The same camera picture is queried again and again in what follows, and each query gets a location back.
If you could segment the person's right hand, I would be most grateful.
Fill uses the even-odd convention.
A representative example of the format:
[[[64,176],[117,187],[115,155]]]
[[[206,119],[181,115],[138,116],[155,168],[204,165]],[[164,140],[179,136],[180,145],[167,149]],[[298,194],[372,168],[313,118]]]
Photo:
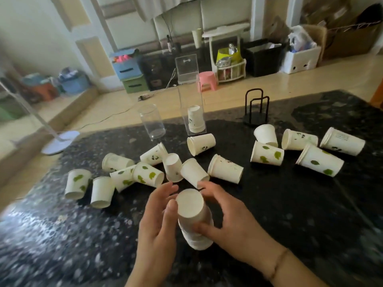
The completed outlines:
[[[271,275],[278,256],[286,250],[256,221],[245,204],[221,186],[199,181],[203,198],[217,202],[223,212],[222,245],[218,245],[235,259],[260,271],[265,278]]]

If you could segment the person's left hand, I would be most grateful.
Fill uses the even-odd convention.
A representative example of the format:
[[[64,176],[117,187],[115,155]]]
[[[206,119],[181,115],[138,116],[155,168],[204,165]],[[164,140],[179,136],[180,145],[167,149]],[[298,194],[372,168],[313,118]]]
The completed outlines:
[[[167,182],[150,194],[139,224],[136,260],[174,263],[176,234],[165,233],[165,208],[176,198],[178,189],[178,185]]]

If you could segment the nested white cup stack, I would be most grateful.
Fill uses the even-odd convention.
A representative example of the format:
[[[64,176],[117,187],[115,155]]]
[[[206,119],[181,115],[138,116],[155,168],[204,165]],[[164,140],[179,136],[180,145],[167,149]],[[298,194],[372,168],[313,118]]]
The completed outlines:
[[[185,189],[178,194],[176,202],[179,227],[188,245],[197,251],[208,249],[213,241],[193,230],[196,222],[214,226],[211,210],[201,193],[196,189]]]

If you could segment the person's right forearm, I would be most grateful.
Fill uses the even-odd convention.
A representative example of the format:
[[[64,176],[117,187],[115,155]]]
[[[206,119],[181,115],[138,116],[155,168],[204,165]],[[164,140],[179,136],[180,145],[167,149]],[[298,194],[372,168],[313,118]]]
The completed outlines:
[[[278,256],[274,269],[267,279],[273,287],[329,287],[289,249]]]

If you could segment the person's left forearm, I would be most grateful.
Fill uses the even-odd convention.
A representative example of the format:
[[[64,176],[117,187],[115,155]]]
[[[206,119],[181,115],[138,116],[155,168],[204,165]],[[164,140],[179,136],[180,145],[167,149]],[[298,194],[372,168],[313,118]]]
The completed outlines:
[[[124,287],[160,287],[170,274],[173,262],[136,260]]]

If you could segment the scattered leaf-print paper cups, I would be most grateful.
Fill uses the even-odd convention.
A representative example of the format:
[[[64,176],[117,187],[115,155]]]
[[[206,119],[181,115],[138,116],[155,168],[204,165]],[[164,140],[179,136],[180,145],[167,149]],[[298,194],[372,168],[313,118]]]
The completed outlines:
[[[187,161],[186,175],[193,175],[201,166],[214,183],[242,200],[256,213],[330,213],[330,216],[351,212],[351,204],[342,190],[348,182],[345,170],[357,166],[357,160],[348,157],[335,178],[335,169],[325,167],[316,172],[295,164],[297,151],[283,153],[270,145],[260,146],[253,161],[251,152],[255,138],[238,122],[209,120],[208,130],[213,130],[216,145],[196,156],[187,146],[185,128],[181,124],[165,124],[166,134],[161,138],[169,153]],[[89,135],[70,146],[60,159],[62,173],[75,168],[104,175],[102,159],[108,153],[124,154],[140,162],[139,156],[154,147],[143,126],[101,131]]]

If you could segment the clear plastic cylinder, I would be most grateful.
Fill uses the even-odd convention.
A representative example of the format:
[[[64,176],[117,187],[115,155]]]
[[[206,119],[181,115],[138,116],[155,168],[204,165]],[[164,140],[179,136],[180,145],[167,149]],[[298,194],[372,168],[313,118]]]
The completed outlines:
[[[160,139],[165,135],[165,126],[156,105],[148,104],[140,106],[137,112],[150,139]]]

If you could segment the short upturned cup pile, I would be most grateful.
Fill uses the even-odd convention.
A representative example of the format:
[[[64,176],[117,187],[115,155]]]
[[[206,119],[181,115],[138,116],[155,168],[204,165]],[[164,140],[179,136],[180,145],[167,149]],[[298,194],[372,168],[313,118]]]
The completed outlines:
[[[204,132],[206,129],[203,107],[194,105],[188,108],[189,130],[193,134]]]

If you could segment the clear acrylic cup dispenser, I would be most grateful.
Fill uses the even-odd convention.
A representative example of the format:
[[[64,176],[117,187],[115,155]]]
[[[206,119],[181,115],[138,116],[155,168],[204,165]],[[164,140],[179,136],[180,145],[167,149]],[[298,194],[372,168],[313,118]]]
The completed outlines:
[[[189,54],[175,58],[178,77],[178,94],[180,113],[188,136],[202,135],[204,132],[193,134],[189,130],[188,108],[194,105],[203,107],[202,94],[197,89],[196,75],[199,73],[197,54]]]

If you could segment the white standing fan base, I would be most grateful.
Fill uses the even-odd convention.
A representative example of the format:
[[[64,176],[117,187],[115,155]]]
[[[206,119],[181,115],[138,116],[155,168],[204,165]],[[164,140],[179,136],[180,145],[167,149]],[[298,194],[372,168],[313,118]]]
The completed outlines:
[[[49,124],[46,122],[41,115],[18,93],[17,89],[12,85],[11,82],[8,82],[5,77],[0,77],[0,85],[7,91],[7,93],[12,96],[22,107],[24,107],[29,114],[34,116],[51,134],[54,138],[45,145],[41,153],[45,155],[55,155],[63,152],[67,147],[69,147],[73,141],[80,135],[79,131],[66,131],[61,134],[58,134]]]

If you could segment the green drawer box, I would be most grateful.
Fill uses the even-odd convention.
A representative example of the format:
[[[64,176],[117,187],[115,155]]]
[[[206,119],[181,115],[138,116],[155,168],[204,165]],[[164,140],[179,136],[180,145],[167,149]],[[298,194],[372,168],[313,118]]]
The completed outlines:
[[[121,80],[127,94],[148,91],[146,79],[143,74]]]

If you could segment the pink plastic stool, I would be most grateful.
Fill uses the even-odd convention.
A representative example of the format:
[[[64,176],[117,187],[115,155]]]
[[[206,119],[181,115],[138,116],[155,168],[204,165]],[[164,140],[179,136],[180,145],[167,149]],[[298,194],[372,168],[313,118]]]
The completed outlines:
[[[197,89],[201,93],[204,85],[210,86],[213,91],[217,90],[217,79],[213,71],[200,72],[196,75]]]

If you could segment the black drawer cabinet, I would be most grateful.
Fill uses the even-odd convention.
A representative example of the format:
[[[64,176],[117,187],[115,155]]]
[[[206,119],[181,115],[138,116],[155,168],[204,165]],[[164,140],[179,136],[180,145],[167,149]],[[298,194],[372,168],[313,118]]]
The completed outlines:
[[[162,90],[167,87],[178,86],[175,53],[155,53],[143,55],[139,62],[150,91]]]

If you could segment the blue drawer box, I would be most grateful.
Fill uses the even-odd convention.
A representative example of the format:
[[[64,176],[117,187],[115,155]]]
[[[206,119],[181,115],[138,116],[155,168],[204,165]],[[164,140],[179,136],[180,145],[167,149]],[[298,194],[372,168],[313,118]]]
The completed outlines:
[[[111,53],[112,67],[120,80],[138,77],[143,74],[140,66],[141,52],[138,48],[124,49]]]

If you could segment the white shelf rack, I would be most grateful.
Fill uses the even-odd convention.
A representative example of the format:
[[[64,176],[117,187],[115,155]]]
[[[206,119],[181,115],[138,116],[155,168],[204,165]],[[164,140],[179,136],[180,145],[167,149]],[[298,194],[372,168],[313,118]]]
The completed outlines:
[[[235,43],[228,43],[223,48],[229,48],[229,53],[237,51],[236,47],[241,48],[241,34],[250,28],[249,23],[238,23],[234,25],[225,25],[209,31],[204,31],[202,38],[208,39],[209,55],[212,71],[215,73],[217,84],[232,82],[246,77],[246,59],[240,63],[231,63],[231,57],[224,57],[216,63],[218,50],[214,53],[213,42],[221,37],[236,37]]]

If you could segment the blue laundry basket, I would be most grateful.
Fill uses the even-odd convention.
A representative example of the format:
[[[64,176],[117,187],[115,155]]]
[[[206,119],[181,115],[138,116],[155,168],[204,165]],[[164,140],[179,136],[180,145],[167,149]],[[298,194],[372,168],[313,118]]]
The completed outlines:
[[[58,82],[68,95],[80,94],[92,86],[84,71],[72,67],[65,67],[61,70]]]

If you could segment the yellow-green pot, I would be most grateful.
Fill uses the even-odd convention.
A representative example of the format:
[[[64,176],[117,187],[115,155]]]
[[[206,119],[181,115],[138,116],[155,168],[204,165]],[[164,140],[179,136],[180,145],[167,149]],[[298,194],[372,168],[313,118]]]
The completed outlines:
[[[231,57],[231,63],[240,63],[243,61],[243,58],[241,56],[240,48],[236,47],[237,51],[234,52],[233,54],[229,53],[229,48],[220,48],[218,50],[217,58],[216,58],[216,63],[221,60],[224,57]]]

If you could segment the black storage bin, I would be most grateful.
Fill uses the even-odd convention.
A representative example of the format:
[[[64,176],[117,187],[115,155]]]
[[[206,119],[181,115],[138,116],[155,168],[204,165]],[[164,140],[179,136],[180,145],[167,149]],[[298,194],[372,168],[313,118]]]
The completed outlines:
[[[262,77],[279,71],[285,54],[286,43],[275,43],[269,39],[243,43],[241,55],[246,59],[246,73]]]

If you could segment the white storage box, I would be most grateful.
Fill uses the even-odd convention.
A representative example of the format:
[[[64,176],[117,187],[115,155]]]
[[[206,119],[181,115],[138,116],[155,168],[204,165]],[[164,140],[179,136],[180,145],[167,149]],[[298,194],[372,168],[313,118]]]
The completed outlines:
[[[293,74],[316,68],[321,51],[321,47],[315,47],[295,53],[286,52],[280,72]]]

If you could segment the brown cardboard box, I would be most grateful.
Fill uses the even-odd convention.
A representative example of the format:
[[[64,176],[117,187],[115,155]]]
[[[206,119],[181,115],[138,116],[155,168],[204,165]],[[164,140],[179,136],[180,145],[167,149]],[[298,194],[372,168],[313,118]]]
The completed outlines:
[[[323,59],[366,54],[380,33],[383,22],[359,23],[328,29]]]

